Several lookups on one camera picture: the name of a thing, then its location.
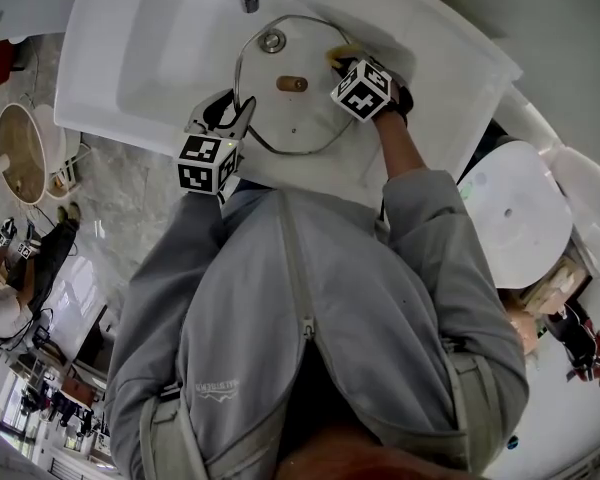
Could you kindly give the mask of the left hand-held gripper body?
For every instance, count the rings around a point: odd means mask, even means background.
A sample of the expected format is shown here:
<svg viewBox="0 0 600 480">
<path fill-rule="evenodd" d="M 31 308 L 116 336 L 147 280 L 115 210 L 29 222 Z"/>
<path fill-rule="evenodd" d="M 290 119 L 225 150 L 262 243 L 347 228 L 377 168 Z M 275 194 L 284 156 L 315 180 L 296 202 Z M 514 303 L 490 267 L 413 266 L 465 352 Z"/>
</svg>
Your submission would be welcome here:
<svg viewBox="0 0 600 480">
<path fill-rule="evenodd" d="M 179 186 L 192 193 L 216 195 L 238 170 L 245 126 L 212 130 L 201 119 L 193 120 L 176 139 Z"/>
</svg>

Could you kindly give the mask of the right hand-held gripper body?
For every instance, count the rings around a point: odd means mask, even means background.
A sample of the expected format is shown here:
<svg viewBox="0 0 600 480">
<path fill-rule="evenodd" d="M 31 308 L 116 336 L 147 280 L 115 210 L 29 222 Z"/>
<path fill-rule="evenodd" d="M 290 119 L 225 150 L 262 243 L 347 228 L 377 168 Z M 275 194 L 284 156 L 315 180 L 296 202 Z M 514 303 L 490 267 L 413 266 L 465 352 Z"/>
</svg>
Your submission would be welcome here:
<svg viewBox="0 0 600 480">
<path fill-rule="evenodd" d="M 397 113 L 405 119 L 405 78 L 369 55 L 353 57 L 354 64 L 331 91 L 332 100 L 358 121 L 378 119 L 383 113 Z"/>
</svg>

